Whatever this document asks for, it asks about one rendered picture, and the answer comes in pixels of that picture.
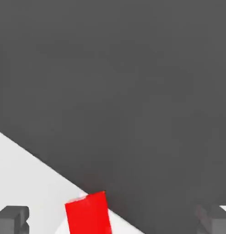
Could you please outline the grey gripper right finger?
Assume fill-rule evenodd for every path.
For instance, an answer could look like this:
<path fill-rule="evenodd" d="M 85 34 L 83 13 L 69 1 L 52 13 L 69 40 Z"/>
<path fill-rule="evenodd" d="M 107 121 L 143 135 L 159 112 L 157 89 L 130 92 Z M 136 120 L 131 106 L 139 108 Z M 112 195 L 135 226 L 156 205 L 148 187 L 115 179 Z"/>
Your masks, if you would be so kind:
<path fill-rule="evenodd" d="M 198 205 L 196 217 L 199 220 L 197 234 L 226 234 L 226 206 Z"/>

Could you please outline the small red cube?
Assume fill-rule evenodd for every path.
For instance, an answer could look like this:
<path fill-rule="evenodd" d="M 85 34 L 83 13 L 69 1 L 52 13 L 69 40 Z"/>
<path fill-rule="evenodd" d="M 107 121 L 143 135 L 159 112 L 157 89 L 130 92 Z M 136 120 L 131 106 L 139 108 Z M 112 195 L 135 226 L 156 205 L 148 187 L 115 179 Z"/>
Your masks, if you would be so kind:
<path fill-rule="evenodd" d="M 65 204 L 70 234 L 112 234 L 105 191 Z"/>

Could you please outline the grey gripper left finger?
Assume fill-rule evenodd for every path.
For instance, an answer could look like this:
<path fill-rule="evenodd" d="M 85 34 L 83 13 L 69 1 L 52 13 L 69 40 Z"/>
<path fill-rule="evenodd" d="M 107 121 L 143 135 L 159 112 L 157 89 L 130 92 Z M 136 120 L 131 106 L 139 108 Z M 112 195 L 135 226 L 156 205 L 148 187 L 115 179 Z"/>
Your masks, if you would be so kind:
<path fill-rule="evenodd" d="M 0 234 L 29 234 L 28 206 L 6 206 L 0 211 Z"/>

